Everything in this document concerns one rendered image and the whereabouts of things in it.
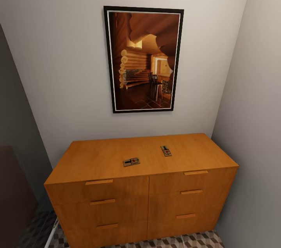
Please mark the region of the mousetrap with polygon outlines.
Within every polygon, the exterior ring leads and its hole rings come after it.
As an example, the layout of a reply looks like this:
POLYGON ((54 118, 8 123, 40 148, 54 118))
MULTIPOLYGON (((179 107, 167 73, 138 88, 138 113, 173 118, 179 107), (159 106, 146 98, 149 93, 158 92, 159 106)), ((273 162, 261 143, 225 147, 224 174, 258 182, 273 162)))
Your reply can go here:
POLYGON ((164 155, 167 157, 167 156, 172 156, 172 154, 171 154, 171 152, 170 152, 170 150, 168 149, 168 147, 167 146, 161 146, 161 149, 162 149, 162 151, 163 151, 163 153, 164 153, 164 155))
POLYGON ((124 167, 139 164, 139 158, 127 159, 123 161, 124 167))

